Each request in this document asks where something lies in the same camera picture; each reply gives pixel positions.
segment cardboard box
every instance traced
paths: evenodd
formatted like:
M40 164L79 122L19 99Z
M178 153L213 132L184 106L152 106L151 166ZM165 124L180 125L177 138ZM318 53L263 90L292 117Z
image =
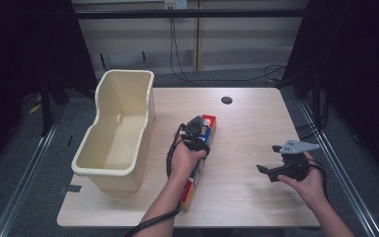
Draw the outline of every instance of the cardboard box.
M216 117L202 115L202 121L204 122L205 127L201 131L201 136L199 138L204 141L208 147L210 147L211 142L214 137L217 121ZM183 210L188 211L190 209L190 204L192 202L193 194L195 193L196 186L204 165L205 158L202 158L198 161L195 168L192 170L192 173L187 180L187 183L184 185L183 193L181 194L180 202L183 207Z

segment table top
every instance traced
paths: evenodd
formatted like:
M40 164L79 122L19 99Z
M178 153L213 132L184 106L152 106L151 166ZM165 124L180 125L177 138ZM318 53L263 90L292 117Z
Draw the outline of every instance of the table top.
M271 149L298 140L278 90L271 88L154 88L155 120L143 182L137 192L103 192L74 175L57 222L61 226L135 226L166 183L165 159L181 123L197 115L217 117L189 211L176 227L313 227L319 223L299 195L271 183L257 164L282 165ZM222 97L233 103L225 105Z

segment plastic tub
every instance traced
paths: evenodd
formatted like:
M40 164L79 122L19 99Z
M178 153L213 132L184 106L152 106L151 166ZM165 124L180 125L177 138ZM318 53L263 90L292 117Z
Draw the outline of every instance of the plastic tub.
M95 92L97 114L72 162L101 190L137 191L155 117L150 71L111 70Z

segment black circle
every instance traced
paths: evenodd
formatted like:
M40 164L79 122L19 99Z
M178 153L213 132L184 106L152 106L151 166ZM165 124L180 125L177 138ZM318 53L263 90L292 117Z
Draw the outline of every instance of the black circle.
M230 105L233 102L233 99L230 97L223 97L221 98L221 102L226 105Z

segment forearm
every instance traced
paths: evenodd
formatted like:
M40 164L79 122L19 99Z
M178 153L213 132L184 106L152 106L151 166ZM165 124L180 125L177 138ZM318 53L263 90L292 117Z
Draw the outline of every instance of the forearm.
M159 195L150 205L149 209L141 219L140 223L174 210L177 207L178 202L180 201L182 189L186 181L186 179L182 178L170 178L165 184L163 190L159 193ZM174 221L175 217L169 218L165 221L159 222L155 225L152 225L139 231L134 236L172 236L174 230Z
M325 236L354 236L327 201L310 206L318 219Z

